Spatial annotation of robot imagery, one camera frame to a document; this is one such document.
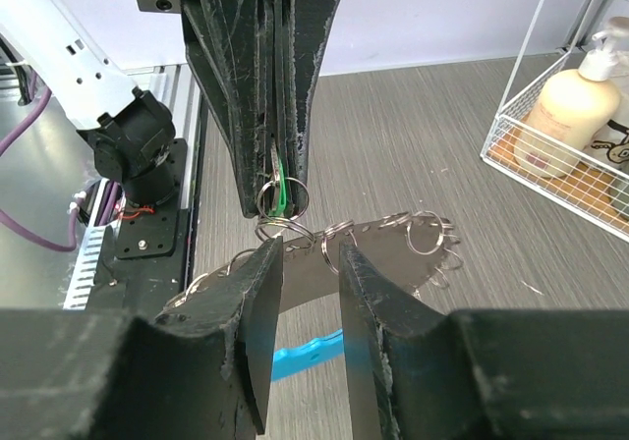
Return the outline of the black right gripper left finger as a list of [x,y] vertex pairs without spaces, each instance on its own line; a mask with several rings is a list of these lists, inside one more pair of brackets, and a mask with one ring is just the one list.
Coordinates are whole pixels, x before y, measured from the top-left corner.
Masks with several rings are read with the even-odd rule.
[[253,439],[266,427],[283,243],[154,318],[1,313],[5,439]]

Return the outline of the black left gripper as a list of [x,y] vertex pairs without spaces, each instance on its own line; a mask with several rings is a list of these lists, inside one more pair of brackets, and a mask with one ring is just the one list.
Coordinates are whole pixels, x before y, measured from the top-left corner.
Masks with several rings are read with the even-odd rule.
[[137,0],[137,5],[147,13],[181,12],[187,60],[228,147],[242,213],[257,216],[268,139],[270,0]]

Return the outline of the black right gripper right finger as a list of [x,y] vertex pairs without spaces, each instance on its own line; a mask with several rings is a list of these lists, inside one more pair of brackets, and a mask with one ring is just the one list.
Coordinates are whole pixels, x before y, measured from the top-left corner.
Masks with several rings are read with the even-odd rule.
[[339,293],[357,439],[624,439],[628,314],[442,314],[343,244]]

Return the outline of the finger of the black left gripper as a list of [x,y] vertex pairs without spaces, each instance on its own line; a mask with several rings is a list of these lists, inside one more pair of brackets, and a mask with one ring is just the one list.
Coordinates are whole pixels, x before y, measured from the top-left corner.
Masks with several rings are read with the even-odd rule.
[[287,184],[288,214],[306,210],[311,112],[323,56],[340,0],[279,0],[275,46],[279,98],[278,145]]

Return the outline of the blue key holder handle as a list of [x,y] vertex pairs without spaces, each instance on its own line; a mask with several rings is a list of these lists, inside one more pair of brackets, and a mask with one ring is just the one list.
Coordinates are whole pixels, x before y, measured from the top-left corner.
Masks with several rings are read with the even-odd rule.
[[283,348],[273,354],[271,380],[278,381],[326,363],[344,353],[343,330],[313,338],[299,347]]

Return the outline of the green key tag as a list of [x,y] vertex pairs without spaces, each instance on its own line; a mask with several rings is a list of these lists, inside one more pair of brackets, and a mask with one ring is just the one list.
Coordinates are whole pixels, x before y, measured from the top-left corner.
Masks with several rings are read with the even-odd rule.
[[277,149],[271,150],[271,163],[273,166],[272,184],[274,192],[269,215],[271,217],[283,217],[287,207],[287,185],[283,164]]

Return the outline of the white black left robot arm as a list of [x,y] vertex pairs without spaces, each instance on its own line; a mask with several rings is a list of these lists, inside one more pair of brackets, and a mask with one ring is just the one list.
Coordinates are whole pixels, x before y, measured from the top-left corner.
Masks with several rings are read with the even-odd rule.
[[[274,161],[286,176],[286,215],[308,207],[312,104],[339,3],[172,0],[248,218],[272,209],[265,189]],[[1,0],[1,33],[54,92],[101,176],[134,204],[170,199],[170,112],[117,67],[62,0]]]

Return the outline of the cream lotion bottle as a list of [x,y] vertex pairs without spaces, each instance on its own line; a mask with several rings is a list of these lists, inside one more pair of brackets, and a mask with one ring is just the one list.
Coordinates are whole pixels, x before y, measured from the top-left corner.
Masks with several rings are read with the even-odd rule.
[[612,118],[621,102],[610,79],[619,63],[617,50],[603,51],[606,28],[593,35],[601,45],[587,53],[576,69],[550,77],[514,144],[514,158],[541,178],[561,178],[580,162],[579,153]]

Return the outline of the green pump bottle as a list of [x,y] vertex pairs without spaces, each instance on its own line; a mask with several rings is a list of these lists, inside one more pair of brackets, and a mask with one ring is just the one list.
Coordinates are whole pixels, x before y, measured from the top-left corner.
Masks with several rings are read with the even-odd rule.
[[623,16],[609,18],[605,24],[606,35],[602,49],[606,53],[613,54],[617,50],[620,41],[628,37],[629,19]]

